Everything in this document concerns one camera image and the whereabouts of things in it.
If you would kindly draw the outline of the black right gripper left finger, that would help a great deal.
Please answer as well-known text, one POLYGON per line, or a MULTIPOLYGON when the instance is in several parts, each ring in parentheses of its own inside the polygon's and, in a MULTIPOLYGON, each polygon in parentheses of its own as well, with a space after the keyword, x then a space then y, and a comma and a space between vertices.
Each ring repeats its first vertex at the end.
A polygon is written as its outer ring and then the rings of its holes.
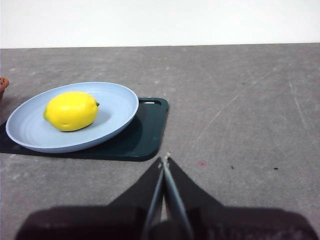
POLYGON ((107 205, 65 205, 31 213, 17 240, 138 240, 161 190, 161 159, 107 205))

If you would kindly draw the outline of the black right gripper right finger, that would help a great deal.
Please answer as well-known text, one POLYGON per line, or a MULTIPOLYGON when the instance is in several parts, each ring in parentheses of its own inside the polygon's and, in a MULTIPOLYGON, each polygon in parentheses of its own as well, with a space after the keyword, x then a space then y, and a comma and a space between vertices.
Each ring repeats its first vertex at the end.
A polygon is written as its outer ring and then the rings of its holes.
POLYGON ((176 214, 194 240, 316 240, 299 213, 280 208, 226 206, 199 187, 167 153, 163 170, 176 214))

